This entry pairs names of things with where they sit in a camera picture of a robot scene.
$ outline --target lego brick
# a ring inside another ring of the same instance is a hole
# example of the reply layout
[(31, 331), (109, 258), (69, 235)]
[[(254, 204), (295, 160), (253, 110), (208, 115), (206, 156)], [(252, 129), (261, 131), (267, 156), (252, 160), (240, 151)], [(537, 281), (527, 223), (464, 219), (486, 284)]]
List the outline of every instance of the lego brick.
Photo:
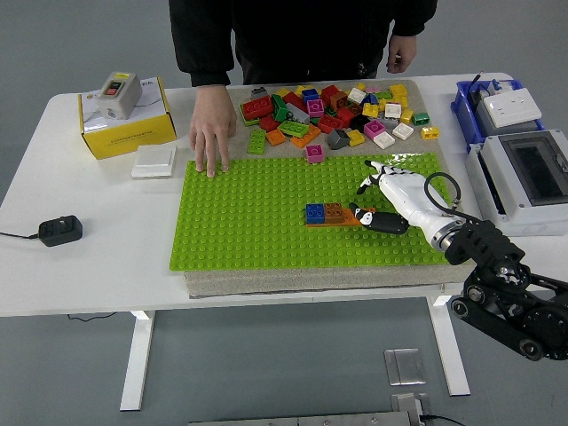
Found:
[(280, 126), (278, 126), (278, 129), (285, 135), (301, 138), (308, 132), (308, 129), (310, 128), (307, 124), (301, 124), (300, 122), (290, 122), (286, 120)]
[(430, 116), (427, 113), (414, 113), (412, 115), (412, 124), (414, 126), (424, 126), (430, 122)]
[(302, 91), (302, 99), (304, 100), (305, 104), (308, 103), (308, 100), (315, 100), (319, 98), (320, 95), (318, 94), (318, 91), (316, 91), (315, 89), (306, 89)]
[(245, 118), (245, 115), (244, 115), (244, 113), (242, 112), (242, 106), (243, 106), (243, 104), (240, 104), (240, 105), (239, 105), (239, 110), (241, 111), (241, 117), (242, 117), (242, 120), (245, 122), (245, 126), (248, 127), (248, 126), (255, 126), (255, 125), (259, 124), (259, 123), (260, 123), (260, 118), (254, 118), (254, 119), (252, 119), (252, 120), (247, 120), (247, 119)]
[(280, 126), (280, 122), (274, 120), (274, 118), (272, 118), (271, 115), (267, 115), (266, 117), (260, 119), (258, 125), (262, 130), (266, 130), (266, 132), (269, 132), (278, 129), (278, 126)]
[(384, 112), (379, 113), (379, 116), (376, 119), (386, 128), (389, 130), (393, 130), (395, 127), (398, 126), (398, 120), (396, 118), (385, 118)]
[(355, 117), (363, 114), (363, 108), (361, 107), (361, 105), (349, 104), (347, 106), (347, 109), (349, 109), (353, 113), (353, 116)]
[(405, 109), (400, 115), (400, 122), (403, 122), (404, 124), (409, 126), (412, 122), (412, 114), (414, 114), (414, 111), (412, 109)]
[(325, 112), (325, 107), (323, 106), (323, 100), (321, 99), (310, 99), (306, 102), (308, 108), (308, 115), (310, 117), (321, 117)]
[(347, 93), (338, 91), (335, 95), (329, 98), (329, 105), (331, 109), (337, 111), (341, 107), (347, 107)]
[(407, 140), (410, 135), (414, 132), (414, 128), (407, 126), (403, 122), (394, 128), (392, 134), (402, 140)]
[(333, 129), (327, 135), (326, 141), (331, 149), (341, 149), (349, 145), (350, 139), (344, 130)]
[(282, 100), (285, 104), (292, 104), (294, 107), (300, 108), (305, 113), (308, 113), (308, 109), (305, 107), (303, 101), (293, 91), (291, 91), (288, 95), (282, 97)]
[(379, 106), (372, 104), (365, 104), (363, 106), (363, 115), (366, 117), (376, 118), (379, 115)]
[(270, 96), (251, 100), (242, 105), (242, 114), (246, 120), (264, 117), (271, 114), (273, 110), (274, 107), (272, 106), (272, 98)]
[(385, 118), (400, 118), (402, 115), (402, 106), (400, 104), (393, 104), (387, 102), (384, 106), (384, 117)]
[[(335, 201), (347, 206), (357, 200), (360, 206), (393, 211), (381, 191), (355, 194), (370, 172), (365, 160), (368, 155), (337, 155), (317, 165), (308, 164), (303, 156), (232, 160), (230, 172), (215, 179), (189, 162), (171, 241), (170, 269), (230, 272), (447, 264), (444, 253), (433, 249), (416, 227), (404, 235), (390, 235), (371, 233), (362, 226), (306, 226), (307, 203)], [(377, 154), (373, 160), (424, 176), (441, 170), (434, 153)], [(435, 179), (432, 184), (449, 203), (445, 180)]]
[(361, 101), (361, 106), (364, 106), (365, 104), (379, 105), (379, 99), (374, 93), (368, 93)]
[(349, 96), (347, 97), (348, 100), (354, 102), (356, 104), (360, 104), (367, 94), (364, 91), (360, 91), (356, 87), (351, 89), (349, 92)]
[(379, 99), (392, 99), (392, 93), (390, 93), (389, 91), (379, 91), (375, 95)]
[(327, 202), (323, 205), (324, 222), (327, 224), (341, 224), (343, 222), (343, 207), (340, 202)]
[(308, 115), (308, 113), (304, 112), (297, 106), (288, 103), (286, 104), (286, 108), (292, 114), (293, 120), (295, 122), (300, 122), (302, 124), (307, 124), (308, 122), (310, 122), (310, 116)]
[(349, 137), (349, 146), (357, 146), (365, 142), (365, 137), (358, 130), (348, 131), (347, 136)]
[(368, 123), (369, 123), (368, 117), (365, 117), (363, 114), (360, 114), (351, 120), (351, 125), (349, 127), (351, 127), (354, 130), (364, 132), (365, 125)]
[(266, 138), (268, 139), (268, 143), (272, 146), (277, 146), (286, 141), (286, 136), (280, 129), (269, 131), (266, 133)]
[(338, 119), (338, 118), (330, 117), (329, 115), (324, 114), (319, 119), (318, 127), (324, 133), (330, 133), (331, 130), (333, 130), (333, 129), (342, 129), (343, 128), (343, 121)]
[(310, 164), (323, 162), (324, 154), (321, 145), (310, 145), (305, 148), (305, 158)]
[(290, 93), (290, 91), (288, 89), (283, 88), (283, 87), (274, 92), (275, 95), (278, 95), (281, 98), (284, 98), (289, 93)]
[(268, 96), (268, 92), (264, 87), (259, 87), (250, 91), (250, 100), (256, 100)]
[(363, 133), (365, 133), (365, 136), (367, 136), (369, 139), (373, 140), (375, 139), (375, 136), (380, 135), (385, 130), (386, 129), (381, 124), (381, 122), (379, 122), (378, 120), (373, 120), (372, 122), (368, 122), (367, 124), (365, 124), (365, 127), (363, 128)]
[(302, 137), (292, 137), (290, 141), (292, 144), (298, 148), (305, 148), (310, 142), (312, 142), (317, 136), (321, 134), (321, 130), (314, 126), (313, 124), (308, 124), (308, 131)]
[(438, 139), (440, 137), (440, 129), (438, 126), (422, 127), (420, 135), (424, 140)]
[(323, 204), (306, 204), (305, 205), (305, 223), (306, 224), (323, 224), (326, 220), (325, 208)]
[(336, 117), (343, 121), (344, 127), (349, 127), (351, 125), (351, 120), (355, 117), (355, 115), (347, 106), (342, 106), (337, 110)]
[(337, 89), (333, 84), (322, 89), (321, 99), (323, 100), (323, 103), (326, 107), (331, 105), (331, 99), (330, 98), (338, 92), (339, 92), (339, 89)]
[(408, 90), (404, 84), (393, 84), (389, 87), (389, 90), (392, 96), (408, 96)]
[(384, 131), (383, 133), (375, 136), (373, 138), (373, 142), (375, 142), (380, 148), (384, 149), (394, 144), (394, 138)]
[(272, 103), (274, 105), (274, 120), (277, 122), (285, 122), (288, 117), (288, 109), (286, 108), (286, 102), (284, 102), (282, 96), (274, 93), (272, 95)]
[(250, 141), (248, 142), (247, 153), (254, 155), (264, 154), (264, 147), (266, 139), (266, 130), (253, 129), (250, 132)]

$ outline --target yellow lego brick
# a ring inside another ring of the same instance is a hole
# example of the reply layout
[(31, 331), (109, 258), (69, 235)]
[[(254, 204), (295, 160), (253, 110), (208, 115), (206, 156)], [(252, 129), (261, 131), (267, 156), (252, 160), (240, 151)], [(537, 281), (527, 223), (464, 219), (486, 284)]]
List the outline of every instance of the yellow lego brick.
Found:
[(363, 115), (366, 115), (367, 117), (373, 117), (373, 118), (378, 117), (379, 116), (379, 106), (378, 105), (365, 104), (363, 106)]
[(288, 89), (285, 89), (285, 88), (281, 88), (280, 90), (274, 92), (274, 94), (279, 95), (281, 98), (284, 98), (289, 93), (290, 93), (290, 91)]
[(422, 127), (420, 135), (424, 140), (438, 139), (440, 137), (440, 129), (438, 126)]
[(379, 113), (384, 113), (387, 107), (387, 101), (389, 101), (389, 99), (379, 99)]
[(348, 131), (347, 136), (349, 136), (349, 146), (357, 146), (365, 142), (365, 137), (358, 130)]
[(414, 111), (412, 109), (405, 109), (400, 116), (400, 122), (403, 122), (404, 124), (409, 126), (412, 122), (412, 114), (414, 114)]
[(408, 91), (404, 84), (394, 84), (389, 88), (389, 90), (390, 93), (392, 93), (392, 96), (408, 96)]

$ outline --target cardboard box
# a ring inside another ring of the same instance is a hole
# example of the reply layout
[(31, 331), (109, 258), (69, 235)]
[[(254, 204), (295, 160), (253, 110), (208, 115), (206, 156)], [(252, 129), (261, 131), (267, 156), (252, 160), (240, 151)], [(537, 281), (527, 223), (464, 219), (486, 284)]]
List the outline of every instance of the cardboard box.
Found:
[(159, 145), (177, 138), (162, 79), (148, 78), (140, 83), (142, 96), (128, 120), (103, 117), (95, 100), (99, 91), (78, 95), (81, 136), (97, 160), (131, 153), (141, 145)]

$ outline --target white electrical box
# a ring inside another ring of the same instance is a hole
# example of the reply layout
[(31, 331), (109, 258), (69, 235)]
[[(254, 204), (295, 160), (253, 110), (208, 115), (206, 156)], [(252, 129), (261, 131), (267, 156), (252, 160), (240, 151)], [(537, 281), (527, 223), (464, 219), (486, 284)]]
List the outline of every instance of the white electrical box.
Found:
[(128, 120), (142, 96), (142, 86), (136, 74), (112, 73), (97, 95), (97, 106), (103, 117)]
[(509, 237), (568, 232), (568, 140), (560, 130), (490, 136), (466, 170), (484, 220)]

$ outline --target person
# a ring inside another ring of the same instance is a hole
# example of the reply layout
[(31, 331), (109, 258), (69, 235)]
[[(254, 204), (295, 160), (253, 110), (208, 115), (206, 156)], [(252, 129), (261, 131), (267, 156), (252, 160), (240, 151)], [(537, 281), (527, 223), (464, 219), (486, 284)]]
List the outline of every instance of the person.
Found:
[(387, 72), (408, 68), (436, 7), (436, 0), (170, 0), (177, 65), (197, 87), (189, 130), (197, 171), (207, 160), (207, 176), (215, 176), (216, 141), (222, 171), (229, 169), (237, 120), (225, 87), (232, 30), (244, 84), (375, 78), (387, 39)]

